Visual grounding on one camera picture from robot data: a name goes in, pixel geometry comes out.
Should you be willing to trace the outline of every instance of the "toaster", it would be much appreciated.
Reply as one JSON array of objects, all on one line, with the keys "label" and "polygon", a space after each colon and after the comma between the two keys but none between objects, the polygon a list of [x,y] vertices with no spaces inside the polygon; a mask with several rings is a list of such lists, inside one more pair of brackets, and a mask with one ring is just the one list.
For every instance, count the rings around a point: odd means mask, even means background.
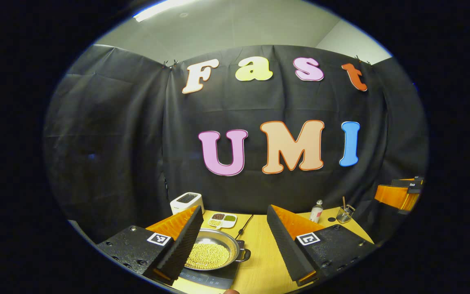
[{"label": "toaster", "polygon": [[202,213],[204,214],[202,195],[194,192],[184,193],[170,202],[172,214],[178,214],[179,212],[183,212],[184,210],[195,205],[200,205]]}]

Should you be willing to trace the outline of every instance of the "ceiling light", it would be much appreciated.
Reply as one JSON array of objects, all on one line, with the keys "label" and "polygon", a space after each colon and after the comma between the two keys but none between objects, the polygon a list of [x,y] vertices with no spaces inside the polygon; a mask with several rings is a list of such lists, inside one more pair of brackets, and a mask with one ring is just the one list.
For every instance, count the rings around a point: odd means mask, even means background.
[{"label": "ceiling light", "polygon": [[166,0],[164,2],[161,2],[159,4],[153,5],[149,8],[144,9],[143,11],[137,13],[134,15],[134,19],[138,22],[142,22],[143,20],[146,20],[158,13],[161,13],[163,11],[166,11],[170,8],[174,8],[177,6],[181,6],[184,4],[188,4],[190,2],[193,2],[195,0]]}]

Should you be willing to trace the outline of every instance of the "wire mesh cup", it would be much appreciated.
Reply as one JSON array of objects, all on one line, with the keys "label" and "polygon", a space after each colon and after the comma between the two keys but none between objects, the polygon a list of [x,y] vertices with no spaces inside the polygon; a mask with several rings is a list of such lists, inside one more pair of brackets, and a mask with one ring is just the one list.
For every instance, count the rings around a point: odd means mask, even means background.
[{"label": "wire mesh cup", "polygon": [[343,206],[340,206],[338,213],[336,214],[336,220],[339,223],[346,223],[351,220],[351,216],[355,212],[355,209],[351,205],[346,205],[346,209],[344,210]]}]

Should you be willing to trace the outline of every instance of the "pink letter u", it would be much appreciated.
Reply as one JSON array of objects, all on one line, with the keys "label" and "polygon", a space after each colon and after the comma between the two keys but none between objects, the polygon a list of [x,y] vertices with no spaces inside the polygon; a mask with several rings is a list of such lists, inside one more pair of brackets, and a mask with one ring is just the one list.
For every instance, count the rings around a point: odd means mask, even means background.
[{"label": "pink letter u", "polygon": [[207,169],[220,176],[234,176],[244,169],[244,139],[248,137],[245,130],[231,130],[226,133],[231,140],[233,150],[233,162],[225,165],[219,162],[217,153],[217,141],[220,134],[215,131],[207,131],[199,134],[199,140],[203,145],[204,163]]}]

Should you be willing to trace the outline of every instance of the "black fabric backdrop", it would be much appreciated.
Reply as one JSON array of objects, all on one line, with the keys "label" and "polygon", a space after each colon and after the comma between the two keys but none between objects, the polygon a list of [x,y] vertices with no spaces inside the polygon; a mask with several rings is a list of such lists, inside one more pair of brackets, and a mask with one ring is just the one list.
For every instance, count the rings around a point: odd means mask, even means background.
[{"label": "black fabric backdrop", "polygon": [[[239,61],[250,56],[269,60],[269,80],[235,78]],[[298,57],[317,60],[323,80],[297,78],[293,60]],[[213,58],[220,65],[202,82],[203,89],[182,94],[186,68]],[[362,72],[366,92],[351,84],[341,68],[346,63]],[[264,174],[267,141],[260,125],[283,121],[296,138],[313,119],[325,124],[324,166]],[[349,167],[338,164],[345,121],[360,123],[359,161]],[[54,194],[67,217],[95,242],[127,225],[148,226],[170,216],[169,202],[185,192],[201,193],[206,209],[247,214],[265,214],[269,204],[307,212],[317,199],[331,208],[345,196],[357,209],[354,218],[360,225],[382,238],[392,229],[379,224],[381,210],[373,200],[377,185],[423,175],[427,162],[422,106],[393,58],[371,66],[297,46],[233,48],[169,69],[123,49],[93,45],[60,82],[46,122],[45,159]],[[229,164],[226,132],[232,129],[248,131],[244,170],[232,177],[213,174],[197,136],[219,132],[219,160]]]}]

